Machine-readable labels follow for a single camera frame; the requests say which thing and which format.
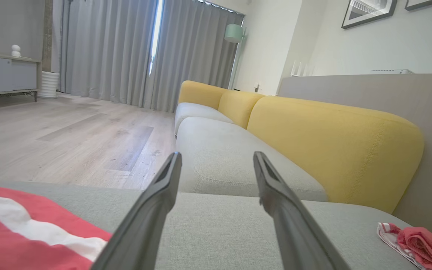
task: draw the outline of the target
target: white figurine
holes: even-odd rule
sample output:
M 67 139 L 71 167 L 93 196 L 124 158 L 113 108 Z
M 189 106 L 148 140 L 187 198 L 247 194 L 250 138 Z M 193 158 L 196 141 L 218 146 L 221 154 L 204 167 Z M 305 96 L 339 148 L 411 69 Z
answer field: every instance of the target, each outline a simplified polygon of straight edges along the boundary
M 21 57 L 21 47 L 20 46 L 18 46 L 18 45 L 13 45 L 13 46 L 11 46 L 11 49 L 12 49 L 12 52 L 11 52 L 11 56 L 14 56 L 14 57 Z

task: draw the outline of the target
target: green lampshade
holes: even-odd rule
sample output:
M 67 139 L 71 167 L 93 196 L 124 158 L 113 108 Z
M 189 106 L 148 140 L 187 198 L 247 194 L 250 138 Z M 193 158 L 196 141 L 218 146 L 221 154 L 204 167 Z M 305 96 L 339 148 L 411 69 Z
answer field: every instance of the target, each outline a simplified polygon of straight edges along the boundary
M 229 42 L 240 43 L 243 41 L 243 28 L 237 24 L 228 24 L 224 39 Z

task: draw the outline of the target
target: floor lamp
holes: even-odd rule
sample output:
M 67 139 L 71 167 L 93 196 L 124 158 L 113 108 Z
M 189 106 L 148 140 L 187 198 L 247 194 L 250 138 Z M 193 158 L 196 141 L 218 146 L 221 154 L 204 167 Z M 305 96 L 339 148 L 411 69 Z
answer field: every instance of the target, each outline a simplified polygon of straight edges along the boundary
M 237 24 L 228 24 L 226 26 L 226 32 L 224 35 L 224 39 L 226 41 L 232 43 L 238 43 L 238 48 L 236 49 L 236 56 L 233 63 L 233 69 L 231 70 L 231 77 L 229 79 L 228 89 L 233 89 L 234 79 L 236 76 L 236 72 L 238 71 L 238 64 L 240 62 L 240 57 L 242 53 L 243 41 L 246 38 L 246 30 L 241 27 L 241 25 Z

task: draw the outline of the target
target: cabinet top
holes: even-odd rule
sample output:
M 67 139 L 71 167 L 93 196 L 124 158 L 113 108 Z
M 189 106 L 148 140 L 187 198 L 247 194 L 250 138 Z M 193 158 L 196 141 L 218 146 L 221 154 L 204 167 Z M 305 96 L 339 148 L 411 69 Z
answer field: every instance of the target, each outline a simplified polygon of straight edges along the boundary
M 26 57 L 14 57 L 14 56 L 4 55 L 4 54 L 0 54 L 0 58 L 4 58 L 4 59 L 11 59 L 11 60 L 17 60 L 17 61 L 25 61 L 25 62 L 33 62 L 33 63 L 41 63 L 41 61 L 34 60 L 34 59 L 31 59 L 31 58 L 26 58 Z

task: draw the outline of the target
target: black picture frame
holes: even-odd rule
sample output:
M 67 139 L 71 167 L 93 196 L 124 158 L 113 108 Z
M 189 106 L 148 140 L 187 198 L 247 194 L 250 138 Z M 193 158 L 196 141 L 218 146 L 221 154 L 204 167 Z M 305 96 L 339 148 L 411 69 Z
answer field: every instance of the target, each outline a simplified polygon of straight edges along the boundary
M 370 23 L 370 22 L 373 22 L 373 21 L 376 21 L 376 20 L 379 20 L 379 19 L 391 17 L 394 14 L 394 12 L 395 12 L 396 4 L 398 3 L 398 0 L 391 0 L 392 1 L 391 2 L 391 7 L 389 8 L 389 12 L 388 13 L 381 14 L 379 16 L 375 16 L 375 17 L 372 17 L 372 18 L 368 18 L 368 19 L 363 20 L 363 21 L 355 22 L 353 24 L 344 25 L 344 23 L 346 21 L 346 16 L 348 15 L 348 10 L 349 10 L 349 8 L 351 6 L 351 1 L 352 0 L 349 0 L 348 7 L 346 8 L 346 14 L 344 15 L 343 24 L 341 25 L 342 29 L 349 29 L 351 27 L 359 26 L 361 24 L 366 24 L 366 23 Z
M 408 6 L 409 4 L 410 4 L 410 0 L 406 0 L 406 6 L 404 7 L 404 9 L 407 11 L 416 10 L 419 8 L 430 6 L 430 5 L 432 5 L 432 0 L 427 0 L 425 2 L 416 4 L 416 5 L 412 5 L 412 6 Z

